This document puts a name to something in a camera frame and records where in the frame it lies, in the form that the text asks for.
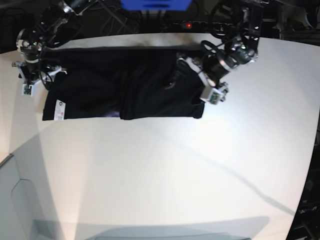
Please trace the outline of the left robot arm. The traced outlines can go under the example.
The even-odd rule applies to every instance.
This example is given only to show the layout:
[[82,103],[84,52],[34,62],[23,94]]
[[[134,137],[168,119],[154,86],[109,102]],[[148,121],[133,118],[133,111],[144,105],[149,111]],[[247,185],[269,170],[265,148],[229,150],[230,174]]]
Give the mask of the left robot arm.
[[211,105],[225,101],[229,85],[222,78],[257,60],[263,12],[261,0],[220,0],[208,16],[207,27],[221,43],[202,40],[177,52],[177,65],[189,68],[202,82],[201,101]]

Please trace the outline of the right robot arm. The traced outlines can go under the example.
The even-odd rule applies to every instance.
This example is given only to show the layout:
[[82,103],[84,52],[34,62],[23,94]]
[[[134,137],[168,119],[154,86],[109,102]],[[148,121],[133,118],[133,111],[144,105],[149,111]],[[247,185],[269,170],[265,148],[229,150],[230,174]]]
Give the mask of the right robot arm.
[[48,89],[58,73],[68,73],[62,66],[53,64],[53,60],[46,60],[45,51],[59,48],[69,42],[71,37],[57,41],[62,28],[75,17],[81,18],[83,12],[96,2],[96,0],[61,0],[47,8],[34,27],[19,32],[16,47],[22,60],[13,62],[12,66],[18,69],[18,77],[23,80],[23,95],[33,96],[39,83]]

